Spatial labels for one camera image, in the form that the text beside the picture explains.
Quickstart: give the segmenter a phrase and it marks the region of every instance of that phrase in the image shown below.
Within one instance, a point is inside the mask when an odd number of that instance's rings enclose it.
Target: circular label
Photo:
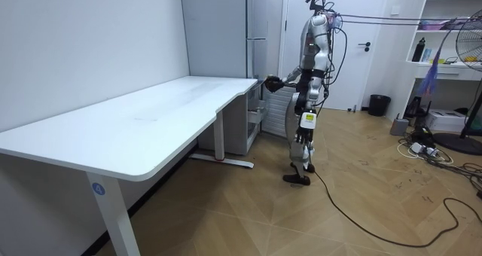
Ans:
[[[102,185],[100,184],[97,184],[97,183],[93,183],[92,184],[92,189],[94,190],[94,192],[96,192],[97,194],[99,194],[100,196],[104,195],[105,194],[105,189]]]

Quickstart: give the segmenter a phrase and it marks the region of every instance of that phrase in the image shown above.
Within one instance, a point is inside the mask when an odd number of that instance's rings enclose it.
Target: cardboard box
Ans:
[[[465,126],[465,115],[452,110],[430,109],[425,123],[430,130],[460,133]]]

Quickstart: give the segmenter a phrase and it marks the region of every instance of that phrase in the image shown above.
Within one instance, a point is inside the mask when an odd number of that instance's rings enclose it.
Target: white door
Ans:
[[[339,14],[381,17],[385,0],[328,0],[328,2],[335,3],[333,9]],[[313,11],[310,11],[309,3],[305,3],[304,0],[288,0],[285,46],[282,52],[282,68],[279,75],[282,78],[299,65],[301,32],[305,22],[312,15]],[[351,17],[344,17],[343,19],[357,20]],[[374,47],[377,46],[375,38],[378,35],[379,28],[378,25],[343,24],[343,30],[348,35],[346,59],[339,78],[335,84],[330,86],[330,96],[325,103],[325,108],[347,110],[357,105],[357,108],[360,109],[373,59]],[[345,48],[343,34],[336,34],[334,41],[333,61],[338,70]],[[359,44],[366,44],[367,42],[370,42],[371,45],[370,50],[365,52],[365,46]]]

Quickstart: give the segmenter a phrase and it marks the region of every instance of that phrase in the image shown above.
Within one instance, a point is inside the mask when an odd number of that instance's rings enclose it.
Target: fan grill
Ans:
[[[460,29],[456,40],[459,58],[469,68],[482,72],[482,11],[478,11]]]

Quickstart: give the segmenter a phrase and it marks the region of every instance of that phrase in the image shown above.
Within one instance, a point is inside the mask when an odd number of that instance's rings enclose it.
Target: desk leg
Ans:
[[[214,157],[205,154],[192,154],[190,158],[218,163],[227,163],[234,166],[244,166],[250,169],[255,166],[253,163],[250,162],[224,158],[223,111],[219,111],[216,114],[216,120],[214,121],[214,150]]]
[[[116,178],[87,173],[117,256],[140,256],[121,188]]]

